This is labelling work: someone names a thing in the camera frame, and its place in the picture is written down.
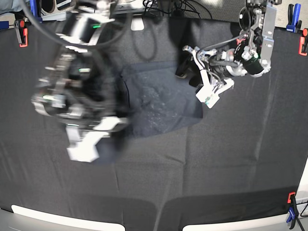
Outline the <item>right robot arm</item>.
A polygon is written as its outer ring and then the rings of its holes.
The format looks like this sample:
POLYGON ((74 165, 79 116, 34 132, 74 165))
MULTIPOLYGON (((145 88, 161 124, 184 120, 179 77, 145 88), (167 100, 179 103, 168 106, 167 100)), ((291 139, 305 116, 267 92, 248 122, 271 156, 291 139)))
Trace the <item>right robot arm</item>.
POLYGON ((65 128, 73 147, 88 135, 116 147, 125 142, 128 98, 111 50, 131 16, 115 19, 116 5, 115 0, 79 0, 57 32, 35 23, 61 48, 39 80, 32 104, 65 128))

